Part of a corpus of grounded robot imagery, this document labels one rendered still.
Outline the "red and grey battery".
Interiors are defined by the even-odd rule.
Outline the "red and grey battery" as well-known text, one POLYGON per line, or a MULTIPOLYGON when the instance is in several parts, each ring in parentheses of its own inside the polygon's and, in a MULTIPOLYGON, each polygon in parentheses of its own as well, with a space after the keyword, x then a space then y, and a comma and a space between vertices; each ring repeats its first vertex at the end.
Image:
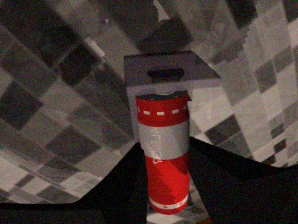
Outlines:
POLYGON ((136 104, 150 206, 162 214, 180 213, 189 201, 188 91, 137 95, 136 104))

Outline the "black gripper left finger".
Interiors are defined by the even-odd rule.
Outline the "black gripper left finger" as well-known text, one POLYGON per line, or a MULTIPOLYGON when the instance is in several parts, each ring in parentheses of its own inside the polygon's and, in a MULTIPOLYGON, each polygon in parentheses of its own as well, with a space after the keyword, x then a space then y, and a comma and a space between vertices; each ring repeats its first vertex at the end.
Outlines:
POLYGON ((0 224, 146 224, 148 173, 136 143, 80 200, 69 204, 0 204, 0 224))

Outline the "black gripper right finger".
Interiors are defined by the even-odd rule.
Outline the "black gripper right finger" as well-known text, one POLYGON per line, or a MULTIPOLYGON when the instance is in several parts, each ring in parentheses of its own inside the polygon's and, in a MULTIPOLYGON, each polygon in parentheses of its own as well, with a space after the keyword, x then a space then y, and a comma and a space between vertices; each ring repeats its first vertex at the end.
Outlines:
POLYGON ((212 224, 289 224, 298 205, 298 165, 275 168, 189 136, 189 172, 212 224))

